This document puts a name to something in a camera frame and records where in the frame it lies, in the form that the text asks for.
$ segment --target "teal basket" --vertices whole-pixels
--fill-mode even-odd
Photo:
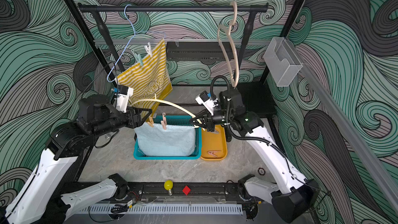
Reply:
[[[191,126],[189,119],[191,116],[166,116],[167,124],[175,126]],[[162,116],[157,116],[153,122],[160,124]],[[198,159],[202,154],[202,132],[201,128],[195,128],[195,151],[188,157],[150,157],[146,156],[138,146],[138,139],[135,141],[134,158],[137,160],[186,160]]]

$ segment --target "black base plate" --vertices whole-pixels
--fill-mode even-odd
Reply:
[[[270,118],[276,114],[275,102],[266,83],[239,83],[237,88],[247,111],[255,112],[260,118]]]

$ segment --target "yellow striped towel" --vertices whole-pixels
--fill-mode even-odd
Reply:
[[[119,84],[134,89],[130,102],[135,102],[139,99],[153,99],[155,93],[158,99],[164,99],[173,89],[166,67],[166,45],[164,39],[152,49],[152,57],[146,55],[142,61],[144,63],[143,66],[138,62],[121,73],[117,77]],[[151,108],[154,113],[158,105],[159,102],[144,101],[135,104],[134,107]]]

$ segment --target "red block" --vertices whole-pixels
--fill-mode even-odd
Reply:
[[[188,195],[188,193],[191,192],[191,189],[188,188],[188,186],[185,186],[185,188],[182,190],[182,192],[184,192],[185,195]]]

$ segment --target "yellow tray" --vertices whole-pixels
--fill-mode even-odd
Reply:
[[[222,128],[221,125],[216,125],[215,130],[218,134],[207,132],[202,129],[202,154],[200,158],[203,160],[220,161],[228,154],[224,128]],[[208,151],[217,150],[220,150],[220,152],[214,152],[217,157],[213,157],[207,153]]]

